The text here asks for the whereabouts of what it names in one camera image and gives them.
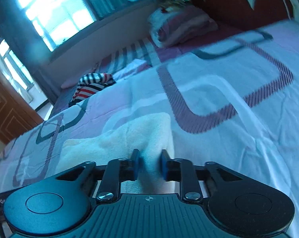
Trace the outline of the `black white striped garment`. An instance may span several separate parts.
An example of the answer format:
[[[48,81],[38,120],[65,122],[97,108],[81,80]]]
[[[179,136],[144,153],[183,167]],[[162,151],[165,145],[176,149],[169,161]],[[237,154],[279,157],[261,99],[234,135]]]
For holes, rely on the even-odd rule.
[[[111,74],[88,73],[80,78],[68,105],[71,107],[115,83]]]

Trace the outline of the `pink pillow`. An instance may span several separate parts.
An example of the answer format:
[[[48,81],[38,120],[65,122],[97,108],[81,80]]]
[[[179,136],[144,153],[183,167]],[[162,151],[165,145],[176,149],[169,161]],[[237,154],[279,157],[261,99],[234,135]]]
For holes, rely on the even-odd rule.
[[[76,86],[78,84],[80,78],[81,78],[80,76],[75,76],[75,77],[71,77],[71,78],[67,79],[66,81],[64,81],[62,83],[61,89],[67,89],[67,88]]]

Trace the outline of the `striped mattress cover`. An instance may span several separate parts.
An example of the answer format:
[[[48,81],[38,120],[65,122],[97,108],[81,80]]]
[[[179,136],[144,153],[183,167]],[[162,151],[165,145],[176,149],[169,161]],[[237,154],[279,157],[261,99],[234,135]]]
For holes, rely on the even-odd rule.
[[[161,63],[157,51],[158,48],[151,37],[148,36],[126,47],[120,48],[101,59],[95,64],[94,72],[115,74],[125,68],[134,59],[144,60],[150,66],[157,66]]]

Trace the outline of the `striped folded quilt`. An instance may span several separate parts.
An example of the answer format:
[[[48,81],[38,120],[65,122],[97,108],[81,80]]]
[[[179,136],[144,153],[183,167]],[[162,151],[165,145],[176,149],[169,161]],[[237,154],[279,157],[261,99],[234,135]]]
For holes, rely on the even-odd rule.
[[[159,48],[168,48],[218,29],[217,23],[193,5],[163,12],[156,9],[148,18],[150,37]]]

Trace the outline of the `dark grey curtain left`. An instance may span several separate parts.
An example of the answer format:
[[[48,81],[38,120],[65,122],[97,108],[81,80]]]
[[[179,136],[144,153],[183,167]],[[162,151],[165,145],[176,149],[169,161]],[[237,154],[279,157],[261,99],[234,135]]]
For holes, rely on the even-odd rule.
[[[60,88],[45,70],[51,51],[19,8],[17,0],[0,0],[0,38],[6,40],[48,100],[55,104]]]

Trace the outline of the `white sheer balcony curtain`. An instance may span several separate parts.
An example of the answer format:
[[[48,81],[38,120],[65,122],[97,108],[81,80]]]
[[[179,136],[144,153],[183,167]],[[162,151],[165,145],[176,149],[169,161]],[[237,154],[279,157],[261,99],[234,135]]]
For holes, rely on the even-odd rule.
[[[33,80],[27,68],[3,40],[0,43],[0,71],[15,91],[33,108],[47,100],[46,95]]]

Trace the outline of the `cream knit sweater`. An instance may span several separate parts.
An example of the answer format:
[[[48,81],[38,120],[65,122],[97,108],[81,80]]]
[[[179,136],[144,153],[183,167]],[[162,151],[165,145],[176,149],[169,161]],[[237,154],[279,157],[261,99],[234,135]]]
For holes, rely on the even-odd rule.
[[[174,156],[171,117],[167,113],[148,114],[129,121],[116,130],[94,138],[68,139],[63,143],[56,173],[86,161],[106,165],[118,158],[129,158],[134,149],[140,152],[138,179],[121,185],[123,193],[173,193],[174,182],[165,182],[160,173],[160,155],[166,150]]]

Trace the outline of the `patterned bed sheet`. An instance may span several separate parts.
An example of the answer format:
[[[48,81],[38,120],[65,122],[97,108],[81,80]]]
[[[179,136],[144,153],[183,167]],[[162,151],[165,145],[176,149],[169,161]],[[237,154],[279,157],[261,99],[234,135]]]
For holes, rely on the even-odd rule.
[[[56,174],[63,143],[139,117],[171,117],[174,156],[214,161],[287,194],[299,237],[299,24],[285,20],[197,48],[117,82],[12,140],[0,193]]]

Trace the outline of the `brown wooden door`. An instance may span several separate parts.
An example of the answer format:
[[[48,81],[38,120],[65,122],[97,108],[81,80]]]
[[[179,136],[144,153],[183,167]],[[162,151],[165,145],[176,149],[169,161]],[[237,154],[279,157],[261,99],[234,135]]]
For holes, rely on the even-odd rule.
[[[0,72],[0,141],[8,144],[43,123]]]

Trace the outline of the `window with teal curtain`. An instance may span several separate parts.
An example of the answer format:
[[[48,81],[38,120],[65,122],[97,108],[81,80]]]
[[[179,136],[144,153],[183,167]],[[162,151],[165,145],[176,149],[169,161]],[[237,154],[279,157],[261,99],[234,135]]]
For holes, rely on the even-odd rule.
[[[50,51],[95,21],[143,0],[16,0]]]

